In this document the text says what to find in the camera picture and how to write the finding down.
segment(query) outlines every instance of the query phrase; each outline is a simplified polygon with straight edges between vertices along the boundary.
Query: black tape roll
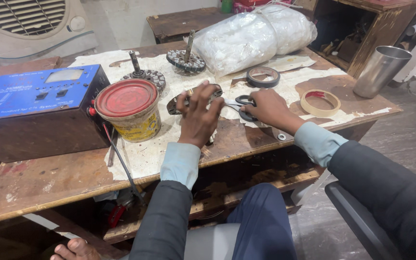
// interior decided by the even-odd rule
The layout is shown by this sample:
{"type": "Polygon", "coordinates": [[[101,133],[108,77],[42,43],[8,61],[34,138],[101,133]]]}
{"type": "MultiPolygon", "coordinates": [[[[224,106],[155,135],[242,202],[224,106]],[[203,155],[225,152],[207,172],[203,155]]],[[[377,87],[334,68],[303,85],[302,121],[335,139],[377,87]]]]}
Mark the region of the black tape roll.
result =
{"type": "Polygon", "coordinates": [[[246,72],[246,82],[248,82],[251,86],[254,86],[254,87],[269,88],[269,87],[277,86],[277,84],[279,84],[279,80],[280,80],[280,73],[273,68],[256,67],[256,68],[251,68],[246,72]],[[256,80],[253,78],[253,75],[255,74],[267,74],[267,75],[274,77],[274,79],[268,80],[268,81],[256,80]]]}

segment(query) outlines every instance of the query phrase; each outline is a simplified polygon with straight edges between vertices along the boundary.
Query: red wire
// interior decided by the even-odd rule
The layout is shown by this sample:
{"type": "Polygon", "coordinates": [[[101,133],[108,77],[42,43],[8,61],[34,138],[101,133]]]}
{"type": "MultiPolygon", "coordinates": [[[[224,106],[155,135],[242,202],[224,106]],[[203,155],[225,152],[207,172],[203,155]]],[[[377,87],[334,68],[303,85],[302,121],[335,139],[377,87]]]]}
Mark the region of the red wire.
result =
{"type": "Polygon", "coordinates": [[[104,126],[105,133],[107,133],[107,137],[108,137],[109,141],[112,142],[112,140],[110,139],[110,135],[109,135],[109,131],[107,130],[107,127],[105,127],[104,123],[102,124],[102,126],[104,126]]]}

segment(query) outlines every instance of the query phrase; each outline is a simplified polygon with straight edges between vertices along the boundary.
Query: chair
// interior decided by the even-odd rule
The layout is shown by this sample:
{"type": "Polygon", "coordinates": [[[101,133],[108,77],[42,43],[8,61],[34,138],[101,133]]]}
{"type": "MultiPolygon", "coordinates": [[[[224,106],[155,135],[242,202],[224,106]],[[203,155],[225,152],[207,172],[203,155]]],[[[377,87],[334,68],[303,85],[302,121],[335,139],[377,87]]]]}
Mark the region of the chair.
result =
{"type": "Polygon", "coordinates": [[[325,193],[373,260],[403,258],[373,215],[339,181],[328,184],[325,193]]]}

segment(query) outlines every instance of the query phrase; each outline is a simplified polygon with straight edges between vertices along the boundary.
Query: black wire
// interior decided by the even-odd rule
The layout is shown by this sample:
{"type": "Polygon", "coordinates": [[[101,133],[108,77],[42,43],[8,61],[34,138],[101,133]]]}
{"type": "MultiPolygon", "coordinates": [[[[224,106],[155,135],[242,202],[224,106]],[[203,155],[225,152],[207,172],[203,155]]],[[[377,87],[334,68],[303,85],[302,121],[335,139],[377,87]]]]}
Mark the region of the black wire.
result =
{"type": "Polygon", "coordinates": [[[118,152],[117,147],[115,146],[115,144],[113,143],[112,139],[110,138],[109,131],[107,130],[107,126],[103,122],[102,122],[102,126],[104,127],[105,133],[107,134],[107,137],[109,138],[110,143],[112,144],[113,150],[115,150],[115,152],[117,153],[118,159],[120,160],[120,163],[122,164],[122,166],[124,168],[124,171],[125,171],[126,175],[128,176],[128,180],[131,183],[131,189],[133,190],[133,193],[137,196],[137,198],[139,198],[139,200],[141,201],[141,203],[143,205],[147,205],[144,202],[144,199],[142,198],[141,194],[137,190],[136,185],[134,184],[133,178],[131,178],[131,174],[128,171],[128,168],[126,167],[126,165],[124,164],[123,158],[121,157],[120,153],[118,152]]]}

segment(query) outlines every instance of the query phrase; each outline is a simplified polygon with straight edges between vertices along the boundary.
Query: hand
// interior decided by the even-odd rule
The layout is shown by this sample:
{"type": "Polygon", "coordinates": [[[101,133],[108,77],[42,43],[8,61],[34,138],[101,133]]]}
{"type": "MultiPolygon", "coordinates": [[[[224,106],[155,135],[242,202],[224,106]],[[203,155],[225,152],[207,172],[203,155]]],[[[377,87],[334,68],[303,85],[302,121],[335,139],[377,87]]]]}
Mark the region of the hand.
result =
{"type": "Polygon", "coordinates": [[[265,124],[294,136],[298,128],[305,123],[288,109],[285,99],[271,88],[251,92],[250,96],[255,100],[256,107],[249,104],[240,109],[265,124]]]}
{"type": "Polygon", "coordinates": [[[82,238],[73,238],[64,245],[58,245],[50,260],[100,260],[99,253],[82,238]]]}
{"type": "Polygon", "coordinates": [[[190,143],[201,149],[208,142],[218,126],[219,114],[225,105],[224,98],[217,97],[211,102],[209,110],[206,109],[210,96],[217,90],[218,86],[205,80],[190,97],[188,107],[184,105],[186,92],[177,97],[176,109],[182,113],[178,143],[190,143]]]}

